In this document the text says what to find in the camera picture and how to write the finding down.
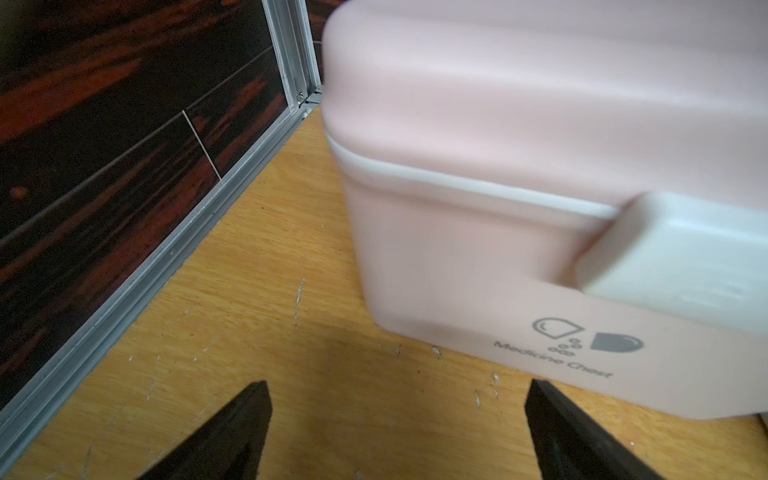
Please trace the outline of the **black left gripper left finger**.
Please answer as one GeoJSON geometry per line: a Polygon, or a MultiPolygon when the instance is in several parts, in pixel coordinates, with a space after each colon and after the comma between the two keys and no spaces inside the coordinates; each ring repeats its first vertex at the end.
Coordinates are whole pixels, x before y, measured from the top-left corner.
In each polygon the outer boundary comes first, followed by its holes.
{"type": "Polygon", "coordinates": [[[255,479],[271,416],[268,384],[253,382],[141,477],[255,479]]]}

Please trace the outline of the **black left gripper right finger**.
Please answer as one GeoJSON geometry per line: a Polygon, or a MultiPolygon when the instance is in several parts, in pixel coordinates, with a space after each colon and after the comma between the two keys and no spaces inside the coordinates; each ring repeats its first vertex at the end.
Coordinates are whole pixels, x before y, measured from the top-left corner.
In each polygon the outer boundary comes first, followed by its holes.
{"type": "Polygon", "coordinates": [[[544,479],[662,479],[548,381],[531,381],[525,414],[544,479]]]}

